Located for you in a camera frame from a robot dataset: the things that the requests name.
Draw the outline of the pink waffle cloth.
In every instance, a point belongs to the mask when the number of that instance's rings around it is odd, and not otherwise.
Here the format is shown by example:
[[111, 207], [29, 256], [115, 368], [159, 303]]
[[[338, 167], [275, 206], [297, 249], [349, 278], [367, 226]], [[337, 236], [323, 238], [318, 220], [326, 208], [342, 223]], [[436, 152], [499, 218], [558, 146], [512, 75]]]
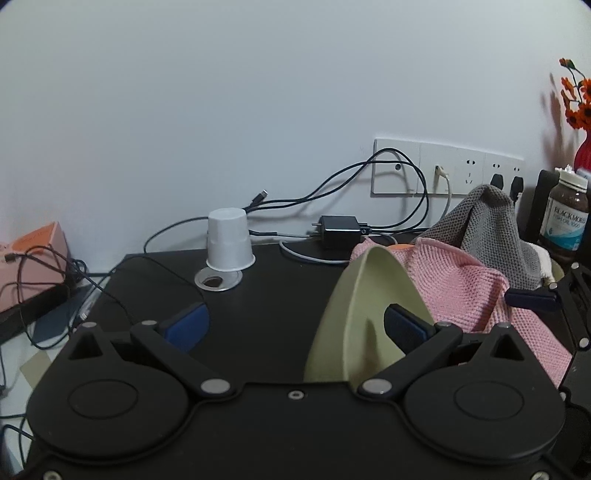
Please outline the pink waffle cloth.
[[530, 310], [510, 307], [504, 299], [509, 281], [467, 252], [434, 239], [420, 238], [413, 249], [391, 251], [413, 281], [432, 318], [466, 333], [488, 333], [511, 324], [558, 386], [572, 355]]

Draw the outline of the green bowl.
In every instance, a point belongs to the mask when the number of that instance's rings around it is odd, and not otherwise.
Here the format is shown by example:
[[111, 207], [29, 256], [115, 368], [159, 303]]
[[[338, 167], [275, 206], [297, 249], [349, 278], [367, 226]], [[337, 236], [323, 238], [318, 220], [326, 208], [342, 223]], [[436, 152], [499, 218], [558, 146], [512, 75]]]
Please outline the green bowl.
[[366, 248], [342, 272], [308, 353], [305, 381], [346, 382], [356, 388], [401, 360], [404, 353], [384, 328], [391, 304], [434, 323], [406, 270], [386, 249]]

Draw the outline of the orange container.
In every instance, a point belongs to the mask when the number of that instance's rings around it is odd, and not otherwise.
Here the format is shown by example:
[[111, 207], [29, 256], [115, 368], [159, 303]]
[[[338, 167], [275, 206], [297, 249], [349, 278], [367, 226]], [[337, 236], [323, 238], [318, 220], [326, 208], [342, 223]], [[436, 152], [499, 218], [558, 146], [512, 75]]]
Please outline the orange container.
[[404, 250], [413, 249], [414, 245], [413, 244], [397, 244], [397, 245], [388, 246], [387, 248], [391, 251], [404, 251]]

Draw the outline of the cream waffle cloth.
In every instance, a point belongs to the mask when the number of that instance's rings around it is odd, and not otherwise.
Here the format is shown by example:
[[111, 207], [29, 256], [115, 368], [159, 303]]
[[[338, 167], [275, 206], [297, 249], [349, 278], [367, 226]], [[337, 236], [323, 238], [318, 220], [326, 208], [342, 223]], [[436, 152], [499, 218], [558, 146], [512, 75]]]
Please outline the cream waffle cloth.
[[539, 259], [541, 283], [548, 286], [555, 281], [552, 270], [552, 259], [548, 251], [543, 247], [535, 244], [532, 244], [531, 247], [534, 249]]

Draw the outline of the brown supplement bottle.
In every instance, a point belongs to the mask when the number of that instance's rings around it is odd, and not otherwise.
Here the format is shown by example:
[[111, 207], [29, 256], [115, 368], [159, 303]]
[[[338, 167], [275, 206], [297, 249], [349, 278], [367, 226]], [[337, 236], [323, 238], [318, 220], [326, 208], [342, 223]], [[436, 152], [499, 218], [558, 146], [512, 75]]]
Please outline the brown supplement bottle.
[[588, 179], [570, 166], [557, 168], [558, 183], [551, 189], [540, 240], [555, 255], [573, 257], [578, 251], [589, 218]]

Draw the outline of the grey waffle cloth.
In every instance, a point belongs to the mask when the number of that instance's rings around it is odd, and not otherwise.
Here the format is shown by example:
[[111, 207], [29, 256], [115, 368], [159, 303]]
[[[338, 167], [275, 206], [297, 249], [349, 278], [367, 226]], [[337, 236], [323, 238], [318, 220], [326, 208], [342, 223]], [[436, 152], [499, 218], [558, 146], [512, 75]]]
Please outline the grey waffle cloth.
[[502, 273], [512, 288], [535, 290], [542, 283], [539, 255], [520, 238], [513, 202], [495, 186], [473, 189], [420, 237], [467, 252]]

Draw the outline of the white paper cup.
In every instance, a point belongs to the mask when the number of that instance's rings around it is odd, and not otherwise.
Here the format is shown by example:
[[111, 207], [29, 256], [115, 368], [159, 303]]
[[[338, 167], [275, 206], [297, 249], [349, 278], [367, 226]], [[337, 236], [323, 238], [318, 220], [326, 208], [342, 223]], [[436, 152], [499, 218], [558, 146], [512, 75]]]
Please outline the white paper cup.
[[248, 269], [256, 262], [249, 225], [242, 208], [221, 208], [207, 218], [206, 265], [216, 271]]

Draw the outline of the black plug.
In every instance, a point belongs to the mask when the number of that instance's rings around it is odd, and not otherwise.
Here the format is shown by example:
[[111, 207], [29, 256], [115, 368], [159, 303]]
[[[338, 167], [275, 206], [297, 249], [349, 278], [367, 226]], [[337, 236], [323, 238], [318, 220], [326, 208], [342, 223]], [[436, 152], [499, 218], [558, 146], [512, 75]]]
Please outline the black plug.
[[491, 185], [502, 190], [504, 188], [504, 177], [502, 174], [495, 173], [490, 182]]
[[516, 203], [524, 191], [524, 179], [521, 176], [515, 176], [510, 185], [509, 197], [513, 203]]

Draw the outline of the black power adapter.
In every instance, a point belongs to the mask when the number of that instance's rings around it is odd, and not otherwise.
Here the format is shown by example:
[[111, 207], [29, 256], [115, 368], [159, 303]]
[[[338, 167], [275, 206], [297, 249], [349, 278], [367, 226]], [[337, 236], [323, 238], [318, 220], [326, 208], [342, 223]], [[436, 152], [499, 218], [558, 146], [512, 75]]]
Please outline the black power adapter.
[[351, 251], [370, 233], [370, 226], [352, 215], [322, 215], [313, 226], [327, 250]]

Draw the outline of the red vase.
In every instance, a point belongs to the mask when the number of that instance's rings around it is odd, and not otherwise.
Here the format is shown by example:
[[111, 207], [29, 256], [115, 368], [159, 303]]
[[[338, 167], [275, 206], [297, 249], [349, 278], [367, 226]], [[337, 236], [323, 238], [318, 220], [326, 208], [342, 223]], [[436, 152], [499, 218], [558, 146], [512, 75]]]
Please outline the red vase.
[[578, 148], [574, 159], [574, 170], [591, 171], [591, 133], [587, 132], [586, 139]]

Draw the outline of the pink box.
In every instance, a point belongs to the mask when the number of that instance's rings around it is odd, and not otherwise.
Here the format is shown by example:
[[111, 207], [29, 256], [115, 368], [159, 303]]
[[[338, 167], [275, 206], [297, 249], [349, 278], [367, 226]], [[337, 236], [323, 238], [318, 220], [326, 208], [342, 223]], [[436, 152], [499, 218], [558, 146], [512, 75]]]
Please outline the pink box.
[[1, 243], [1, 311], [62, 284], [69, 249], [58, 222]]

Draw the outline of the orange artificial flowers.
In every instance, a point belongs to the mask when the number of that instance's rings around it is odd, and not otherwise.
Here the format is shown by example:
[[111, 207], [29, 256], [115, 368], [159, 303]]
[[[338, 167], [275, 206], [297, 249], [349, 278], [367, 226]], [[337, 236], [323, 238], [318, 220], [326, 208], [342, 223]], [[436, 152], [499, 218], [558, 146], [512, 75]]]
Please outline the orange artificial flowers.
[[567, 123], [575, 130], [589, 131], [591, 126], [590, 78], [568, 58], [560, 58], [559, 65], [568, 75], [561, 78], [560, 91]]

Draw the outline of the white wall socket strip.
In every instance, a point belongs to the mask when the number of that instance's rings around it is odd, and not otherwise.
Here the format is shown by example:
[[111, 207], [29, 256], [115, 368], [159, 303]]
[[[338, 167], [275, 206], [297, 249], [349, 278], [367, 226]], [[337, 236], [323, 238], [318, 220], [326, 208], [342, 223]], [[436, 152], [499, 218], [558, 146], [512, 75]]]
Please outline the white wall socket strip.
[[377, 138], [374, 150], [382, 151], [372, 171], [375, 196], [465, 196], [495, 175], [508, 191], [513, 179], [525, 173], [521, 158], [456, 146]]

